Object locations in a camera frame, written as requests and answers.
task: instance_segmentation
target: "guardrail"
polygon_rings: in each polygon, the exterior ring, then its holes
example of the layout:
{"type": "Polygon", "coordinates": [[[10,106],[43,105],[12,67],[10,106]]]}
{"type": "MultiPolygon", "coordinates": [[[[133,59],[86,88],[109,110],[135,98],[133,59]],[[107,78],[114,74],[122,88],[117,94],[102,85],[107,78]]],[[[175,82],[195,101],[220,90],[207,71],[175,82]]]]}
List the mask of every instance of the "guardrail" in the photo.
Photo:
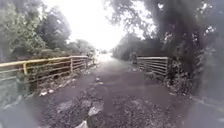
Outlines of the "guardrail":
{"type": "Polygon", "coordinates": [[[87,68],[90,60],[87,56],[70,56],[2,63],[0,83],[9,80],[22,80],[30,84],[44,82],[87,68]]]}
{"type": "Polygon", "coordinates": [[[168,57],[138,57],[138,66],[140,69],[162,76],[166,76],[168,73],[168,57]]]}

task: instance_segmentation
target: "vertical bar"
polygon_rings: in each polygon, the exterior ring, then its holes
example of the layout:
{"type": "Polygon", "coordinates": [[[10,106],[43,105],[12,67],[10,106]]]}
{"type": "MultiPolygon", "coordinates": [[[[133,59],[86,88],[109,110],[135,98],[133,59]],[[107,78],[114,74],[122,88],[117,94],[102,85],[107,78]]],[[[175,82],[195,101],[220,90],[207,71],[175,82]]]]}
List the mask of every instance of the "vertical bar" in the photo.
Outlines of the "vertical bar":
{"type": "Polygon", "coordinates": [[[71,69],[71,73],[73,73],[73,58],[70,58],[71,63],[70,63],[70,69],[71,69]]]}
{"type": "Polygon", "coordinates": [[[88,68],[88,57],[86,57],[86,59],[85,59],[85,68],[87,69],[88,68]]]}
{"type": "Polygon", "coordinates": [[[166,75],[168,74],[168,58],[166,58],[166,75]]]}
{"type": "Polygon", "coordinates": [[[23,72],[24,72],[24,74],[25,75],[28,75],[28,72],[27,72],[27,65],[26,65],[27,63],[24,63],[23,64],[23,72]]]}

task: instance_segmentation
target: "bridge railing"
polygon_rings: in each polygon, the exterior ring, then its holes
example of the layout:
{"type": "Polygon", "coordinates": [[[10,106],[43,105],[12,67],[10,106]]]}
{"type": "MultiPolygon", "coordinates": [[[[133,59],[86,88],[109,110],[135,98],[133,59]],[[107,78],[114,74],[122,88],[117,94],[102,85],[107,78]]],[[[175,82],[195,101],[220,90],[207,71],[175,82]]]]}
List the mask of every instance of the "bridge railing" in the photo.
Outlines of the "bridge railing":
{"type": "Polygon", "coordinates": [[[140,69],[162,76],[166,76],[168,73],[168,57],[138,57],[138,66],[140,69]]]}
{"type": "Polygon", "coordinates": [[[22,80],[29,84],[41,83],[87,68],[89,61],[87,56],[70,56],[2,63],[0,84],[11,80],[22,80]]]}

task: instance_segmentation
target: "asphalt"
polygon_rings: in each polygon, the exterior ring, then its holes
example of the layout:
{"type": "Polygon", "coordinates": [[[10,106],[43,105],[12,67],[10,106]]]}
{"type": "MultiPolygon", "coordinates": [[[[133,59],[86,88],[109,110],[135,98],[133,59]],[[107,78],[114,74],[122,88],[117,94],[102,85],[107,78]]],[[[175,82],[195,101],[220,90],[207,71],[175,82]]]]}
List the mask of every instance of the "asphalt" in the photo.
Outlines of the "asphalt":
{"type": "Polygon", "coordinates": [[[105,55],[80,78],[0,111],[0,128],[223,128],[223,113],[105,55]]]}

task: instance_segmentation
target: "metal railing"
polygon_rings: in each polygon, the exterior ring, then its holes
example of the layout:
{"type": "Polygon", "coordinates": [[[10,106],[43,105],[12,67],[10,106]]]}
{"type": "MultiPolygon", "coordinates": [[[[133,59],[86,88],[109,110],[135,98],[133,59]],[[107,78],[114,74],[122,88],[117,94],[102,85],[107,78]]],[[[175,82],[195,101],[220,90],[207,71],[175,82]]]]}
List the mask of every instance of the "metal railing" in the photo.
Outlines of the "metal railing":
{"type": "Polygon", "coordinates": [[[87,56],[70,56],[2,63],[0,83],[9,80],[37,83],[50,78],[56,79],[87,68],[90,60],[87,56]]]}
{"type": "Polygon", "coordinates": [[[168,57],[138,57],[138,66],[140,69],[162,76],[166,76],[168,73],[168,57]]]}

